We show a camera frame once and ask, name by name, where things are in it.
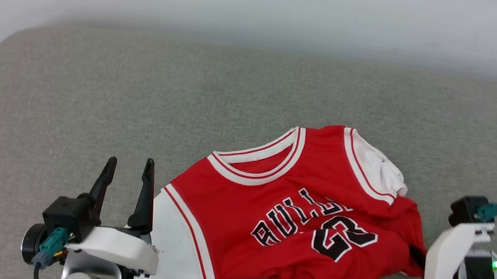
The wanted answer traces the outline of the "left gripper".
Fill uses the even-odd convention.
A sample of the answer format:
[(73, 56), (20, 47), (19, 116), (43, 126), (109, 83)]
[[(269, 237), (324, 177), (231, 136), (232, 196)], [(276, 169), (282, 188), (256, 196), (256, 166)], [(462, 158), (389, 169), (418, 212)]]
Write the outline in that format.
[[(90, 192), (80, 194), (80, 199), (87, 202), (85, 209), (94, 225), (101, 225), (101, 209), (106, 189), (113, 181), (117, 161), (116, 157), (110, 157)], [(148, 158), (143, 170), (139, 199), (127, 220), (132, 231), (129, 228), (95, 227), (81, 242), (66, 245), (69, 251), (66, 258), (68, 265), (108, 272), (118, 272), (124, 268), (144, 276), (157, 273), (159, 252), (150, 236), (153, 229), (154, 163), (153, 159)]]

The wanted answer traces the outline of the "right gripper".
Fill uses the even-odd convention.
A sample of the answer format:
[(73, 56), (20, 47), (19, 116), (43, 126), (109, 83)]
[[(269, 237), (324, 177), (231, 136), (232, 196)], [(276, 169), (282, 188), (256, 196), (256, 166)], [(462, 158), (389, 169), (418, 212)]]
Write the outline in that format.
[(424, 279), (454, 279), (463, 270), (464, 279), (490, 277), (492, 254), (483, 249), (473, 250), (474, 244), (490, 242), (494, 223), (461, 223), (441, 233), (426, 250), (410, 245), (409, 256)]

